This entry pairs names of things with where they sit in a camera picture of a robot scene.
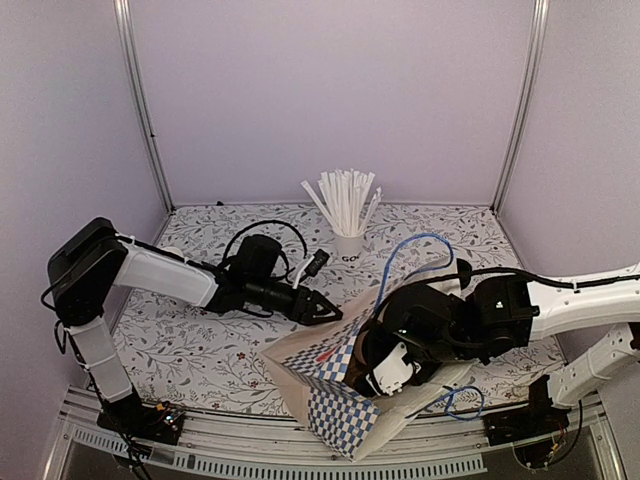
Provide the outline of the stack of white paper cups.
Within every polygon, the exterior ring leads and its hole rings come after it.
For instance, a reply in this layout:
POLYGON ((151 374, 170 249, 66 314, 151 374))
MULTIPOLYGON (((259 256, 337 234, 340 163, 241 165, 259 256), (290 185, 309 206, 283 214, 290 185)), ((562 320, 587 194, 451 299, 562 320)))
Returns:
POLYGON ((179 248, 174 247, 174 246, 163 247, 162 251, 166 252, 166 253, 170 253, 170 254, 176 255, 176 256, 181 257, 181 258, 185 257, 185 254, 179 248))

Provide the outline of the checkered paper takeout bag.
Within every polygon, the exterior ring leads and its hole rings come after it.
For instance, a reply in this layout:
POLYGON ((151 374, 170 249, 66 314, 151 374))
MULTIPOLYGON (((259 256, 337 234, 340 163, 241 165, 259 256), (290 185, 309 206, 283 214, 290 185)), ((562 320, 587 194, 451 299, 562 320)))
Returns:
POLYGON ((347 302, 342 320, 292 333, 263 350, 289 413, 335 453, 358 461, 424 408, 450 401, 471 362, 427 360, 408 341, 384 332, 382 322, 393 296, 415 300, 416 287, 458 270, 453 253, 435 258, 347 302))

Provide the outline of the brown cardboard cup carrier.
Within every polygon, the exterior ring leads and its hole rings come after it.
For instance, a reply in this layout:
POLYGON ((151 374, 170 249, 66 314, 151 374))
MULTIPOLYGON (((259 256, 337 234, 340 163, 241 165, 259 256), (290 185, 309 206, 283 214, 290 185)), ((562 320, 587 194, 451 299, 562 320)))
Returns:
POLYGON ((374 390, 366 380, 368 374, 365 358, 366 336, 366 332, 358 334, 343 382, 360 395, 370 398, 374 395, 374 390))

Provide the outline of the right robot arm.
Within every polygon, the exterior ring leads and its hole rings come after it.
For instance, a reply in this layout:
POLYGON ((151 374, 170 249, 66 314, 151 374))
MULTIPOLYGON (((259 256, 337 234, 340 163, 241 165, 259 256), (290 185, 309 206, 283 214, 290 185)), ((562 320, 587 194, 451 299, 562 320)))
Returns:
POLYGON ((375 307, 362 335, 366 370, 355 381, 366 397, 391 396, 430 380, 446 363, 484 365, 533 342, 607 326, 611 334, 546 381, 517 415, 537 436, 567 409, 639 356, 639 267, 549 278, 513 267, 470 267, 409 277, 375 307))

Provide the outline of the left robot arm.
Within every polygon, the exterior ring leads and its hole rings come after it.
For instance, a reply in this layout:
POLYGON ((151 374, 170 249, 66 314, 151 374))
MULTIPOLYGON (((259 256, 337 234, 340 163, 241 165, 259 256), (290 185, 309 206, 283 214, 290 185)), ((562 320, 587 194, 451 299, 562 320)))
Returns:
POLYGON ((105 321, 113 290, 133 288, 179 300, 205 312, 241 312, 267 319, 275 314, 302 326, 341 319, 325 295, 304 286, 327 263, 324 250, 305 251, 297 266, 287 262, 280 241, 245 227, 226 245, 216 264, 198 262, 126 236, 97 217, 57 250, 47 263, 49 286, 41 304, 57 318, 61 351, 72 349, 97 390, 103 411, 128 434, 148 426, 144 406, 116 352, 105 321))

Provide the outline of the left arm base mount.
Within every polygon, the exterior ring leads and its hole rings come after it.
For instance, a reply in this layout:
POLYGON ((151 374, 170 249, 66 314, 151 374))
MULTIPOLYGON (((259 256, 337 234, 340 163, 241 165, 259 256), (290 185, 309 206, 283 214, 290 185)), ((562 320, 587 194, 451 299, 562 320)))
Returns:
POLYGON ((146 405, 134 392, 115 402, 104 401, 97 425, 133 438, 177 445, 185 413, 168 401, 146 405))

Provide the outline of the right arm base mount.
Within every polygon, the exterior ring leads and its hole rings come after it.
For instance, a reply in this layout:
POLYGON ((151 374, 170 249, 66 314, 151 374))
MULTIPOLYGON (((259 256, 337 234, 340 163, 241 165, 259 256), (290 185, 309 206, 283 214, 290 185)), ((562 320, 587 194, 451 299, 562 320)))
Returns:
POLYGON ((543 375, 528 387, 528 403, 525 406, 482 417, 490 446, 524 441, 554 432, 560 434, 558 440, 547 438, 515 448, 516 460, 529 469, 546 468, 552 464, 569 426, 568 410, 553 406, 548 392, 549 379, 549 375, 543 375))

